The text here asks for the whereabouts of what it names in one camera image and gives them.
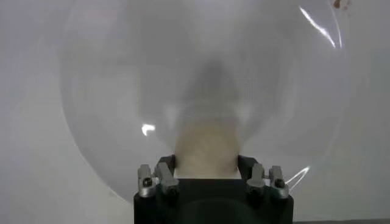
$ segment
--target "silver bracket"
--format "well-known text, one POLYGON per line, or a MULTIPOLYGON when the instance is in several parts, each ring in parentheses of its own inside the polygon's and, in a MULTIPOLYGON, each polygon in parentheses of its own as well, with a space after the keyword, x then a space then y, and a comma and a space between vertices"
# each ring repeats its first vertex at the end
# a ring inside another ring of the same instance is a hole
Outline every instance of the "silver bracket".
POLYGON ((165 195, 178 193, 179 181, 173 177, 166 163, 158 163, 154 174, 160 180, 161 191, 165 195))
POLYGON ((248 185, 249 191, 256 191, 260 195, 264 194, 264 186, 266 185, 264 182, 264 168, 260 163, 256 163, 252 168, 252 178, 247 180, 246 183, 248 185))
POLYGON ((288 186, 283 180, 282 168, 280 166, 272 166, 269 169, 269 185, 273 190, 272 196, 277 199, 288 198, 288 186))
POLYGON ((156 194, 156 182, 148 165, 141 165, 138 169, 138 194, 140 197, 149 198, 156 194))

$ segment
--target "brown spot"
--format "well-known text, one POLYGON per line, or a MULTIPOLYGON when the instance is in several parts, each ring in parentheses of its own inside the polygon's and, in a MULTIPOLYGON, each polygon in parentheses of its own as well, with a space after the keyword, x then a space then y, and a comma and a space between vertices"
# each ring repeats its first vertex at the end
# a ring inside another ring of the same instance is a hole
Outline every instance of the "brown spot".
POLYGON ((340 2, 341 2, 341 0, 335 0, 335 3, 333 3, 333 6, 334 6, 336 9, 340 9, 340 2))

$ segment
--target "transparent sphere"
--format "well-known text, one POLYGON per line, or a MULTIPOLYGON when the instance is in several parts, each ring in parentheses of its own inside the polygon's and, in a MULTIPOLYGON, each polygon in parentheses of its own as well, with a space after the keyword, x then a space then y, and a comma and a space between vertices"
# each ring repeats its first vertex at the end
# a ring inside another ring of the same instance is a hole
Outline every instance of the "transparent sphere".
POLYGON ((296 187, 326 163, 350 89, 328 1, 76 1, 61 63, 76 144, 128 201, 139 166, 204 120, 296 187))

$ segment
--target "black mount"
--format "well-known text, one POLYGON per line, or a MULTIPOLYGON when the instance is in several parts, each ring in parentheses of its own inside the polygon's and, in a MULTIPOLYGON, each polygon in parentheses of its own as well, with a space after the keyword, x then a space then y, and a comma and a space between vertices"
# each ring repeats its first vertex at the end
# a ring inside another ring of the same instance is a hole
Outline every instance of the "black mount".
MULTIPOLYGON (((161 167, 169 170, 173 177, 175 160, 174 155, 162 157, 158 165, 165 163, 168 169, 161 167)), ((172 182, 170 178, 170 183, 176 186, 167 188, 163 184, 164 177, 159 175, 154 177, 153 194, 134 196, 135 224, 290 224, 294 200, 288 195, 288 187, 277 168, 270 169, 270 186, 262 184, 262 178, 267 178, 262 165, 254 158, 241 155, 238 157, 241 179, 175 179, 176 182, 172 182), (283 186, 275 187, 275 183, 281 181, 283 186)))

